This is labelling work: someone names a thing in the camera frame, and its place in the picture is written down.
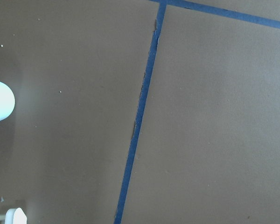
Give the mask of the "light blue cup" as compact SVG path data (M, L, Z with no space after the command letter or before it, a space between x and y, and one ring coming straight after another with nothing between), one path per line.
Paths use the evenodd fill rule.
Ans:
M15 98L12 90L0 82L0 121L6 119L14 110Z

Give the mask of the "white power plug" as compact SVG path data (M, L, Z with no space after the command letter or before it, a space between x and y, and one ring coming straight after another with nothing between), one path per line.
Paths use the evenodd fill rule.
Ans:
M1 224L27 224L27 220L22 208L9 209L5 214L0 214Z

